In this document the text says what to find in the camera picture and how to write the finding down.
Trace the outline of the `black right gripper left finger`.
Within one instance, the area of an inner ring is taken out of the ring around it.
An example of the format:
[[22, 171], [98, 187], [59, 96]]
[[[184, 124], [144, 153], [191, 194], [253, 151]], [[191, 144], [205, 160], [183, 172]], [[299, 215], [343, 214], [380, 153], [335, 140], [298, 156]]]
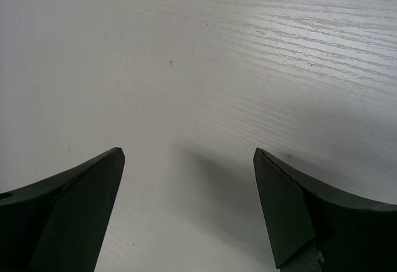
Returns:
[[115, 147], [1, 193], [1, 271], [94, 271], [124, 165]]

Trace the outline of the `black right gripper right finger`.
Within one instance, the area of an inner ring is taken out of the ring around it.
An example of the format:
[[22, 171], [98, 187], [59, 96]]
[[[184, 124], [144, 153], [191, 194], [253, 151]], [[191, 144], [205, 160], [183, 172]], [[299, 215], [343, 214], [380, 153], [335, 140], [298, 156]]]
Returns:
[[254, 171], [280, 271], [395, 271], [396, 206], [348, 193], [256, 149]]

